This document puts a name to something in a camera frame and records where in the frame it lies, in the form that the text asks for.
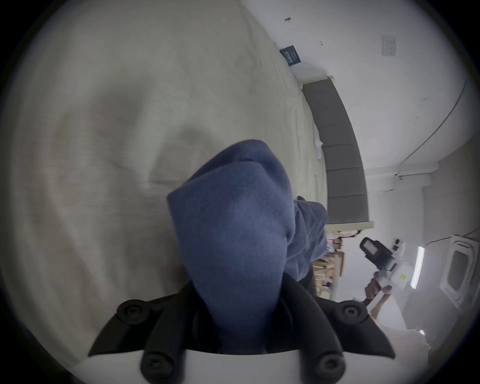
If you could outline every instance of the human hand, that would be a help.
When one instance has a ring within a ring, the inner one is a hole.
[[[370,283],[365,287],[365,295],[367,299],[372,300],[379,292],[380,292],[380,286],[377,283],[376,278],[378,277],[378,272],[375,272],[373,274],[373,279],[370,281]],[[384,296],[380,299],[377,305],[372,309],[371,314],[374,319],[377,318],[378,313],[380,312],[380,309],[382,308],[383,304],[388,300],[390,297],[390,292],[392,291],[392,287],[390,285],[382,288],[382,292],[384,293]]]

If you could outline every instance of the blue towel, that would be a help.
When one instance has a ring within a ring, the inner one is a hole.
[[[222,350],[260,353],[283,271],[299,280],[326,253],[325,209],[294,202],[284,168],[257,140],[219,153],[167,201]]]

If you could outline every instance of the bed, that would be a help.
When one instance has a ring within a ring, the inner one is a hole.
[[[186,281],[165,197],[230,144],[265,141],[294,195],[327,205],[308,103],[234,0],[68,2],[24,56],[1,128],[15,249],[2,277],[66,367],[120,303]]]

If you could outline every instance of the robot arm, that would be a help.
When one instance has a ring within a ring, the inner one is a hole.
[[[401,239],[394,239],[391,249],[382,243],[365,237],[360,248],[365,252],[365,257],[378,268],[378,276],[375,278],[379,292],[373,299],[365,299],[364,304],[368,312],[380,302],[384,296],[383,288],[391,286],[392,290],[405,288],[412,278],[413,268],[403,260],[405,244]]]
[[[98,335],[89,357],[92,363],[95,356],[106,354],[140,359],[135,382],[175,384],[182,382],[185,367],[189,367],[185,356],[198,357],[200,353],[212,363],[209,369],[217,369],[219,347],[208,311],[190,282],[177,295],[121,304]],[[344,351],[395,357],[362,303],[314,298],[285,273],[277,310],[266,333],[267,354],[255,359],[270,365],[267,362],[272,359],[296,359],[297,355],[290,353],[295,350],[300,352],[298,381],[303,383],[337,382],[345,371]],[[143,351],[142,357],[127,353],[134,351]],[[104,361],[115,361],[115,357]],[[239,365],[246,361],[238,356]]]

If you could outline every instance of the white wall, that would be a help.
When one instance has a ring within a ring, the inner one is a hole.
[[[479,145],[477,135],[442,160],[431,174],[432,184],[423,188],[425,244],[454,234],[465,235],[480,225]],[[469,237],[478,239],[479,235],[477,231]],[[439,288],[449,245],[447,239],[425,248],[417,289],[404,310],[407,326],[423,329],[434,348],[441,345],[459,318],[459,311]]]
[[[420,188],[368,193],[370,220],[375,228],[363,231],[357,237],[344,239],[345,269],[342,283],[355,295],[365,293],[364,287],[376,271],[375,266],[365,258],[359,248],[361,240],[367,236],[379,240],[390,247],[393,238],[398,237],[406,243],[404,257],[412,266],[417,256],[417,247],[423,244],[423,197]],[[403,309],[407,302],[410,285],[395,294],[396,301]]]
[[[455,104],[466,71],[437,25],[411,1],[243,0],[269,36],[294,45],[301,81],[332,75],[350,117],[364,168],[400,164]],[[396,56],[381,55],[381,36]],[[408,163],[439,161],[479,125],[469,83],[456,111]]]

